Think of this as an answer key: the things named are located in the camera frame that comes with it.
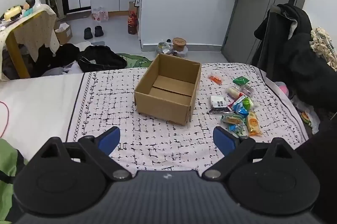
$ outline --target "green rug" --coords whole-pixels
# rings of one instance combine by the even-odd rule
[[[152,61],[148,58],[137,56],[137,55],[129,55],[129,54],[118,54],[123,57],[127,61],[126,68],[136,68],[136,67],[145,67],[148,68]]]

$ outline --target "red wire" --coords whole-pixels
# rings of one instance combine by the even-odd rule
[[[7,104],[5,104],[4,102],[0,101],[0,103],[2,103],[4,106],[6,106],[7,108],[7,123],[6,123],[6,126],[5,126],[5,129],[3,129],[3,132],[0,136],[0,138],[2,138],[3,134],[5,133],[6,129],[7,129],[7,126],[8,126],[8,121],[9,121],[9,109],[8,109],[8,106]]]

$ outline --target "black slipper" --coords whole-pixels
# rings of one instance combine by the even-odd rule
[[[85,40],[90,40],[92,39],[93,36],[92,36],[92,32],[91,32],[91,28],[90,27],[87,27],[85,30],[84,30],[84,39]]]
[[[103,33],[103,30],[102,30],[102,27],[100,25],[96,26],[95,27],[95,37],[101,37],[103,35],[104,35],[104,33]]]

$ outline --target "yellow table leg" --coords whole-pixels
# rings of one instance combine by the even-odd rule
[[[21,55],[19,46],[16,42],[15,35],[14,35],[13,31],[10,32],[10,34],[7,37],[6,46],[7,46],[8,53],[11,57],[11,60],[14,64],[14,67],[15,67],[19,77],[21,79],[30,78],[27,67],[26,67],[26,65],[25,65],[25,63],[22,59],[22,55]]]

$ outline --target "round container lid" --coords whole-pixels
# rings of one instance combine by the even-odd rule
[[[173,44],[177,45],[177,46],[185,46],[186,45],[186,41],[182,38],[174,38],[173,39]]]

